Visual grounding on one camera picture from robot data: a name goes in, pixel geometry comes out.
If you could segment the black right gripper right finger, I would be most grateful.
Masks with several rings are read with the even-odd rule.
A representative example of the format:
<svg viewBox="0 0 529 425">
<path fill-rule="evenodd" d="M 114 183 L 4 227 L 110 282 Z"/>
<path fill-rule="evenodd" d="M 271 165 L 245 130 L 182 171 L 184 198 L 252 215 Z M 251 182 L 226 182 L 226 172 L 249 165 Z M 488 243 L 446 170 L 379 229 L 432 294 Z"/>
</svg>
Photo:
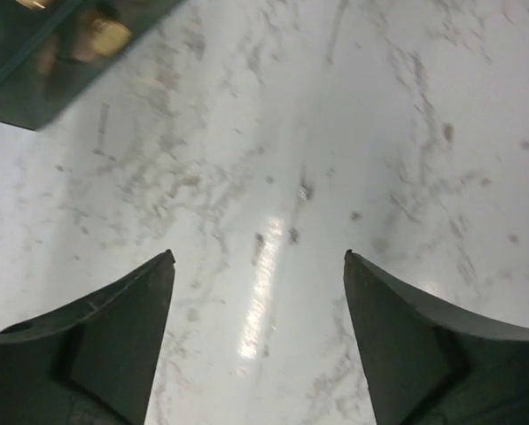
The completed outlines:
<svg viewBox="0 0 529 425">
<path fill-rule="evenodd" d="M 529 424 L 529 328 L 453 305 L 352 251 L 344 286 L 378 424 Z"/>
</svg>

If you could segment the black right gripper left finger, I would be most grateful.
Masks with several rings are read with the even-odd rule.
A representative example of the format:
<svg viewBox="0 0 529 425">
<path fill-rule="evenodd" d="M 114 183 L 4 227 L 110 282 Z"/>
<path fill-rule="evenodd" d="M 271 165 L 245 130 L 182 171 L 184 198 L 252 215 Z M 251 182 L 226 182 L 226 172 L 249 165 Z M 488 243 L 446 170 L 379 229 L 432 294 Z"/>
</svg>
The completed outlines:
<svg viewBox="0 0 529 425">
<path fill-rule="evenodd" d="M 175 281 L 171 251 L 0 331 L 0 424 L 142 424 Z"/>
</svg>

